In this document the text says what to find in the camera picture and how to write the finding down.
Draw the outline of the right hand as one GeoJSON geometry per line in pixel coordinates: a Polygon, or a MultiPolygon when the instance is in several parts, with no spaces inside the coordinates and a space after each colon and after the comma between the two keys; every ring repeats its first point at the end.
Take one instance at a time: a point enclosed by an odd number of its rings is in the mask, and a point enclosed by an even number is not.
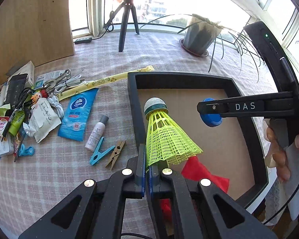
{"type": "MultiPolygon", "coordinates": [[[[279,182],[283,183],[290,179],[291,171],[288,167],[286,151],[278,143],[276,135],[269,127],[269,119],[263,120],[263,133],[266,141],[270,142],[269,151],[265,156],[265,164],[269,168],[276,168],[279,182]]],[[[294,140],[295,147],[299,149],[299,135],[294,140]]]]}

